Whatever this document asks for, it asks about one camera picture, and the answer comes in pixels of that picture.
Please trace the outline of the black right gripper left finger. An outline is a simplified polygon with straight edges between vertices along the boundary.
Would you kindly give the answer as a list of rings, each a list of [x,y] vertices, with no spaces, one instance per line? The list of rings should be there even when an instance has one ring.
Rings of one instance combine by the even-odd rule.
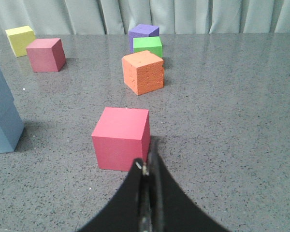
[[[137,232],[139,230],[140,184],[143,160],[132,162],[124,182],[108,204],[85,226],[81,232]]]

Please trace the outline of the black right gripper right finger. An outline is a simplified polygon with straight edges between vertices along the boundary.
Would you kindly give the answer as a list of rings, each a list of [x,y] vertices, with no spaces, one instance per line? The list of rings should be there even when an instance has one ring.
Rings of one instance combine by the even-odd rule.
[[[227,232],[202,211],[180,188],[158,153],[152,139],[146,165],[149,221],[153,232]]]

